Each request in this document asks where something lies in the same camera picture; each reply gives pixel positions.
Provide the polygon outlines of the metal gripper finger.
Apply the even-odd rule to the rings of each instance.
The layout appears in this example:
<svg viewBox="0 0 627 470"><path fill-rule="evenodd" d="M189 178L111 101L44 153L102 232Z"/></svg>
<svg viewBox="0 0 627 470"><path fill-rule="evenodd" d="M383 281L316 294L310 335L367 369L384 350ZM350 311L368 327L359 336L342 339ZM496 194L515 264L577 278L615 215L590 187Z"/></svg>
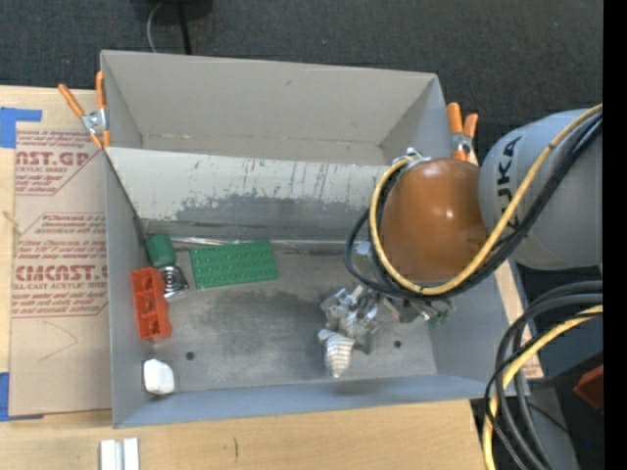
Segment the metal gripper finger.
<svg viewBox="0 0 627 470"><path fill-rule="evenodd" d="M355 341L355 348L371 354L378 346L379 322L375 313L352 311L343 319L344 334Z"/></svg>
<svg viewBox="0 0 627 470"><path fill-rule="evenodd" d="M356 286L351 291L347 288L341 288L326 298L320 304L320 309L326 318L326 327L338 329L343 319L355 313L362 306L365 294L366 290L363 286Z"/></svg>

